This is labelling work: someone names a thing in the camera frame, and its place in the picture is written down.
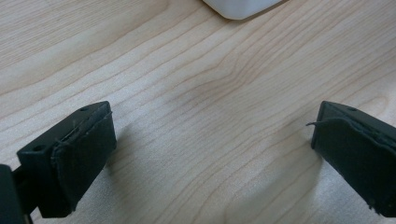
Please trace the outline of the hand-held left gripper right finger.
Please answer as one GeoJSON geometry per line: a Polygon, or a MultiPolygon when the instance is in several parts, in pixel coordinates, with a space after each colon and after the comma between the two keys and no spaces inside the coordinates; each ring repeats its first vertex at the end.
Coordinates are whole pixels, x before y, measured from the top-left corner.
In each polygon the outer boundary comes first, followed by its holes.
{"type": "Polygon", "coordinates": [[[396,217],[396,127],[357,108],[320,104],[311,147],[383,217],[396,217]]]}

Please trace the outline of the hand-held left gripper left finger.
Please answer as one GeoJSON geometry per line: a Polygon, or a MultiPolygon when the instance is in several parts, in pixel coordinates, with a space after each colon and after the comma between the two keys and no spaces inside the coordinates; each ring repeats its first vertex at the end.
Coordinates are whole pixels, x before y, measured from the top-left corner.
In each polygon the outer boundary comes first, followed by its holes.
{"type": "Polygon", "coordinates": [[[104,168],[117,139],[107,101],[86,105],[17,152],[23,210],[67,217],[104,168]]]}

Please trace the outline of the white plastic container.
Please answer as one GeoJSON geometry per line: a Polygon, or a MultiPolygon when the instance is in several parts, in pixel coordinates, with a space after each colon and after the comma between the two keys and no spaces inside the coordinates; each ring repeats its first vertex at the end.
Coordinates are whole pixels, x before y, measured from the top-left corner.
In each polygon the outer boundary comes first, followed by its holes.
{"type": "Polygon", "coordinates": [[[203,0],[222,17],[243,20],[280,3],[282,0],[203,0]]]}

